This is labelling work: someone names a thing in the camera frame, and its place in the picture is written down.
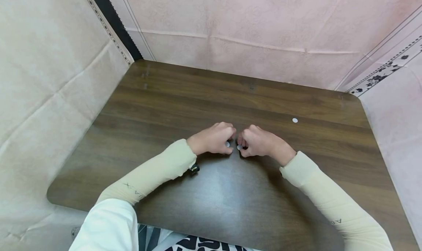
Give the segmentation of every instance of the fist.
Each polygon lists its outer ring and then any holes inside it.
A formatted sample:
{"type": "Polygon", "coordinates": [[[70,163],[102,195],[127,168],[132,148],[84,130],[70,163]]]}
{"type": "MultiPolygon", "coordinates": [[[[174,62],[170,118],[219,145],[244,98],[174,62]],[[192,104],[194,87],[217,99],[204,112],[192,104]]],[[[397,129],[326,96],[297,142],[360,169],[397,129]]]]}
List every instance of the fist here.
{"type": "Polygon", "coordinates": [[[250,125],[239,134],[238,145],[248,147],[240,150],[243,157],[270,156],[281,166],[288,164],[296,155],[286,141],[255,125],[250,125]]]}
{"type": "Polygon", "coordinates": [[[193,135],[186,142],[196,155],[204,152],[231,154],[233,148],[227,148],[226,141],[235,135],[236,129],[232,124],[221,122],[193,135]]]}

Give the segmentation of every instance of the arm sleeve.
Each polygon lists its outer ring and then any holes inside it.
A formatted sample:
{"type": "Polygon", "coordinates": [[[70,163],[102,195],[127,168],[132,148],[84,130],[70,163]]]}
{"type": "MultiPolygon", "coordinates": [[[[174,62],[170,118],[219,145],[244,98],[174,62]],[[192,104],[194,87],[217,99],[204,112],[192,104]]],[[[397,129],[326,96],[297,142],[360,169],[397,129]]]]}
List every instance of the arm sleeve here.
{"type": "Polygon", "coordinates": [[[121,199],[134,205],[159,185],[182,176],[194,165],[195,161],[196,155],[186,140],[178,140],[161,154],[139,165],[107,187],[100,194],[96,204],[105,199],[121,199]]]}
{"type": "Polygon", "coordinates": [[[138,224],[133,207],[119,199],[107,199],[89,211],[69,251],[138,248],[138,224]]]}
{"type": "Polygon", "coordinates": [[[346,251],[393,250],[380,224],[305,154],[299,151],[280,171],[339,230],[346,251]]]}

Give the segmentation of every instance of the floral border trim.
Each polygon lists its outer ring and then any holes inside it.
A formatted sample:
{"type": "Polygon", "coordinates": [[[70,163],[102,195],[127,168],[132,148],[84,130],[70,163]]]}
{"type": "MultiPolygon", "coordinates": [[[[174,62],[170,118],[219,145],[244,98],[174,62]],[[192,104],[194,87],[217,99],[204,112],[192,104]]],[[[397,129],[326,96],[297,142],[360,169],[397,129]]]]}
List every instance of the floral border trim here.
{"type": "Polygon", "coordinates": [[[410,60],[422,52],[422,35],[415,38],[411,43],[406,45],[401,51],[395,54],[389,61],[376,68],[372,73],[365,76],[362,80],[350,87],[346,93],[351,93],[355,96],[361,96],[366,91],[374,87],[376,84],[391,76],[397,70],[405,66],[410,60]]]}
{"type": "Polygon", "coordinates": [[[105,31],[107,32],[108,36],[111,38],[111,40],[114,42],[114,45],[119,50],[120,54],[124,57],[127,65],[130,66],[130,59],[124,54],[122,51],[122,48],[117,43],[116,39],[113,37],[113,34],[111,34],[110,30],[108,29],[108,26],[106,25],[105,21],[103,20],[103,17],[100,15],[100,10],[97,8],[96,4],[92,2],[92,0],[87,0],[89,4],[91,5],[91,8],[94,10],[95,14],[97,15],[98,19],[100,20],[101,24],[103,25],[105,31]]]}

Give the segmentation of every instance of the wooden table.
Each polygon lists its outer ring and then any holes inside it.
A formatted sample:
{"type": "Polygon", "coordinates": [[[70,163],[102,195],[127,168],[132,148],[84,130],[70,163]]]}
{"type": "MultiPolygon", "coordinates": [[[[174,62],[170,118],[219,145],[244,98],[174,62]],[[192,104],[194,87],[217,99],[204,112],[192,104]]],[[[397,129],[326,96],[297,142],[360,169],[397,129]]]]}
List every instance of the wooden table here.
{"type": "MultiPolygon", "coordinates": [[[[131,66],[47,197],[88,211],[109,184],[220,121],[283,137],[383,226],[396,251],[419,250],[355,96],[164,63],[131,66]]],[[[272,159],[242,159],[235,149],[197,162],[198,174],[167,182],[135,206],[140,223],[263,250],[343,249],[341,235],[272,159]]]]}

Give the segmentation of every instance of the wrist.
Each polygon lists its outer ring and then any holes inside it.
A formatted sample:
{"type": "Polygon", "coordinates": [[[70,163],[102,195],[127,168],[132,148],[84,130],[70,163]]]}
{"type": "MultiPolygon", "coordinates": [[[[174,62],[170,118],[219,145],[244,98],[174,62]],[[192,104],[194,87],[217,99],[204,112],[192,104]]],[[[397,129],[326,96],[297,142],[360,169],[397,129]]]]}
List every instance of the wrist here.
{"type": "Polygon", "coordinates": [[[202,146],[201,142],[199,142],[199,140],[197,140],[197,138],[195,137],[195,135],[193,135],[193,136],[189,137],[189,138],[186,140],[186,143],[187,143],[187,145],[191,148],[192,152],[193,152],[195,155],[197,155],[197,156],[198,156],[198,155],[200,155],[200,154],[205,153],[205,151],[204,151],[204,149],[203,149],[203,146],[202,146]]]}
{"type": "Polygon", "coordinates": [[[281,167],[285,167],[295,156],[297,152],[285,141],[275,146],[271,157],[277,160],[281,167]]]}

